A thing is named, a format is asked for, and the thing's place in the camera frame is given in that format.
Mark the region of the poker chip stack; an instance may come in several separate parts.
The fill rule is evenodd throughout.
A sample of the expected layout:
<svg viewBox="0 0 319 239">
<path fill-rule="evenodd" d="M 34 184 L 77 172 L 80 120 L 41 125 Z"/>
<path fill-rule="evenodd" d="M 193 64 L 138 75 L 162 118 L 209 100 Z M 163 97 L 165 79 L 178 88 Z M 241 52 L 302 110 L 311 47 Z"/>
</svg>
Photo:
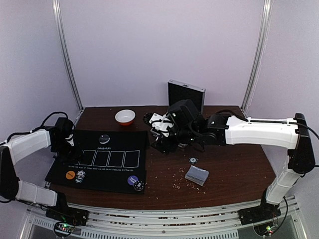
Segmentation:
<svg viewBox="0 0 319 239">
<path fill-rule="evenodd" d="M 196 158 L 196 157 L 190 157 L 189 158 L 189 163 L 196 164 L 197 162 L 198 162 L 198 158 Z"/>
</svg>

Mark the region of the orange big blind button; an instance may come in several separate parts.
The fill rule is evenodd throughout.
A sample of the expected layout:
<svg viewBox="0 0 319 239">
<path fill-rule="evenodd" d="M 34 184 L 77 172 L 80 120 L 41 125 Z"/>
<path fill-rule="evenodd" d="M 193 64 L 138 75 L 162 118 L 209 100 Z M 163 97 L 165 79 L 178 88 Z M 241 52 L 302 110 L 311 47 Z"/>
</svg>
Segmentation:
<svg viewBox="0 0 319 239">
<path fill-rule="evenodd" d="M 75 172 L 71 170 L 66 172 L 65 177 L 67 180 L 72 180 L 75 178 L 75 175 Z"/>
</svg>

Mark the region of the clear acrylic dealer button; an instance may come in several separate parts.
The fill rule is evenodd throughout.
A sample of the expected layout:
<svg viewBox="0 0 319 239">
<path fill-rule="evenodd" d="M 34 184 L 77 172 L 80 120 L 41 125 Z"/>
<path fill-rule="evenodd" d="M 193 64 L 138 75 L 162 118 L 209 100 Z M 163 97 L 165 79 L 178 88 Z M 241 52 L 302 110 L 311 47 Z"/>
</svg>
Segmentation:
<svg viewBox="0 0 319 239">
<path fill-rule="evenodd" d="M 99 143 L 100 144 L 106 144 L 110 141 L 110 137 L 107 134 L 103 134 L 99 137 Z"/>
</svg>

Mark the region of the white blue chips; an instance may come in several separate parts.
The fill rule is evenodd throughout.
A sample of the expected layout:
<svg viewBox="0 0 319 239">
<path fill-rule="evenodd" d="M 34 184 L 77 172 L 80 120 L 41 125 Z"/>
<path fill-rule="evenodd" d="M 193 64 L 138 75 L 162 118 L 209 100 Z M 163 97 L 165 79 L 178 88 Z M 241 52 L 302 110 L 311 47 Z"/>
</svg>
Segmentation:
<svg viewBox="0 0 319 239">
<path fill-rule="evenodd" d="M 81 170 L 81 171 L 78 171 L 77 174 L 76 174 L 76 177 L 75 177 L 75 182 L 77 184 L 80 184 L 83 182 L 84 178 L 86 176 L 86 173 L 85 171 Z"/>
</svg>

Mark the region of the boxed deck of cards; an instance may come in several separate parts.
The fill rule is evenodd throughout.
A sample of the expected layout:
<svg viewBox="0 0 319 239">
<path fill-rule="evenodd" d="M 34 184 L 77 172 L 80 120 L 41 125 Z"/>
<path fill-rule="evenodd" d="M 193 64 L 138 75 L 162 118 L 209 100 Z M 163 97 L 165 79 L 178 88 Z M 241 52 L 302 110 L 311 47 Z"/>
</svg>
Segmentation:
<svg viewBox="0 0 319 239">
<path fill-rule="evenodd" d="M 208 176 L 209 172 L 207 170 L 191 165 L 189 170 L 185 174 L 185 179 L 203 186 Z"/>
</svg>

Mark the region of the black poker chip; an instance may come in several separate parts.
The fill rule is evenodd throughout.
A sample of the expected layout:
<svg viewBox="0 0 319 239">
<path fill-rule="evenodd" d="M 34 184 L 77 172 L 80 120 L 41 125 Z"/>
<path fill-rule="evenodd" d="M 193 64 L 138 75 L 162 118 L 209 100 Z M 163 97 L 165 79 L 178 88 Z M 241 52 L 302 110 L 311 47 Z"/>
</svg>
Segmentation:
<svg viewBox="0 0 319 239">
<path fill-rule="evenodd" d="M 136 181 L 134 184 L 133 184 L 133 188 L 137 191 L 137 192 L 141 192 L 144 190 L 145 188 L 145 184 L 143 181 Z"/>
</svg>

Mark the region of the blue small blind button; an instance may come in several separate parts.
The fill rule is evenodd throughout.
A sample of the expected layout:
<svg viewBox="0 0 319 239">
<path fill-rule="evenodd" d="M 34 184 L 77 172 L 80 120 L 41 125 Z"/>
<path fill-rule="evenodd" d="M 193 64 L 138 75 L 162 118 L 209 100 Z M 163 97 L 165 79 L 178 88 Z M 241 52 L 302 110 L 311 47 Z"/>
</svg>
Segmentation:
<svg viewBox="0 0 319 239">
<path fill-rule="evenodd" d="M 137 181 L 138 181 L 138 177 L 135 175 L 131 175 L 128 177 L 127 182 L 129 185 L 133 186 Z"/>
</svg>

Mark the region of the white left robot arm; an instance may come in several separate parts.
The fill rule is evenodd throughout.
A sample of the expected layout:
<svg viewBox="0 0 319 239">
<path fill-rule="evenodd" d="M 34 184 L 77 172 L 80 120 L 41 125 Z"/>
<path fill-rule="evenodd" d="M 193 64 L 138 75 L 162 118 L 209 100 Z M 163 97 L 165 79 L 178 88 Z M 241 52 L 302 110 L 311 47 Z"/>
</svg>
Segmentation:
<svg viewBox="0 0 319 239">
<path fill-rule="evenodd" d="M 45 189 L 18 178 L 14 166 L 33 153 L 50 148 L 59 162 L 73 162 L 81 157 L 81 150 L 70 142 L 73 122 L 67 117 L 59 117 L 54 126 L 41 125 L 28 131 L 14 133 L 0 144 L 0 196 L 2 203 L 14 200 L 52 207 L 53 214 L 61 221 L 72 216 L 69 207 L 63 204 L 61 193 Z"/>
</svg>

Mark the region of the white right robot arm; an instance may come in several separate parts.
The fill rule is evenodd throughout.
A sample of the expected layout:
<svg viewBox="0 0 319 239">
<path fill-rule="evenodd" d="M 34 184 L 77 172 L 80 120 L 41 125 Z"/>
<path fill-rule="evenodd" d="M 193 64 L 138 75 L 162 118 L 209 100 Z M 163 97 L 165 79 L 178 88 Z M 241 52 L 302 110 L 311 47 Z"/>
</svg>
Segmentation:
<svg viewBox="0 0 319 239">
<path fill-rule="evenodd" d="M 163 154 L 174 152 L 179 144 L 207 145 L 259 144 L 287 149 L 288 164 L 266 189 L 264 202 L 256 208 L 259 219 L 267 219 L 297 180 L 316 166 L 310 132 L 303 114 L 287 119 L 253 119 L 221 110 L 208 118 L 191 100 L 181 100 L 161 116 L 147 113 L 144 122 L 158 136 L 153 148 Z"/>
</svg>

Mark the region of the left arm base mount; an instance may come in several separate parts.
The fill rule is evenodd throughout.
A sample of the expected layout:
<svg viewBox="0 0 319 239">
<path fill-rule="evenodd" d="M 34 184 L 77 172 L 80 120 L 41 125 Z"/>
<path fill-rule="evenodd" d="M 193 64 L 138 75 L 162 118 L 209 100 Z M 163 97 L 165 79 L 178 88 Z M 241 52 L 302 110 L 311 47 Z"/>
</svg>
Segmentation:
<svg viewBox="0 0 319 239">
<path fill-rule="evenodd" d="M 89 211 L 69 207 L 65 212 L 63 212 L 62 209 L 47 207 L 45 215 L 48 218 L 67 223 L 72 226 L 86 226 Z"/>
</svg>

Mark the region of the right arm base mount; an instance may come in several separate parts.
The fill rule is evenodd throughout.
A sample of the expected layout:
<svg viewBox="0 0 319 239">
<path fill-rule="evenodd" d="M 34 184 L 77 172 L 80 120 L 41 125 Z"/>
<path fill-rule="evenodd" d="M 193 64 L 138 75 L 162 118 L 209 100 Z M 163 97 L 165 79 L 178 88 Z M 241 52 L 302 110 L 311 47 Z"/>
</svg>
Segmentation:
<svg viewBox="0 0 319 239">
<path fill-rule="evenodd" d="M 254 224 L 261 221 L 270 220 L 273 216 L 280 216 L 281 211 L 278 205 L 259 205 L 256 207 L 240 209 L 238 211 L 241 225 Z"/>
</svg>

